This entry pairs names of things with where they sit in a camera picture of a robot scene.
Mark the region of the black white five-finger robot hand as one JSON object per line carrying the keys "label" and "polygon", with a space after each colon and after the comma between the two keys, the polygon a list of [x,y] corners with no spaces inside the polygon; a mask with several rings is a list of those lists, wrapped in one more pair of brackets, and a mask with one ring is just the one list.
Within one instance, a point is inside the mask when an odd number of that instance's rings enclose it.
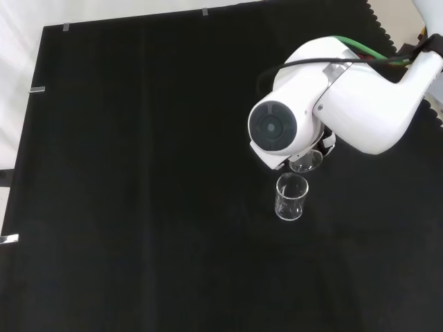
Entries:
{"label": "black white five-finger robot hand", "polygon": [[323,157],[326,157],[330,155],[332,150],[335,148],[335,144],[335,133],[329,127],[324,126],[323,135],[314,146],[314,149],[318,150],[323,155]]}

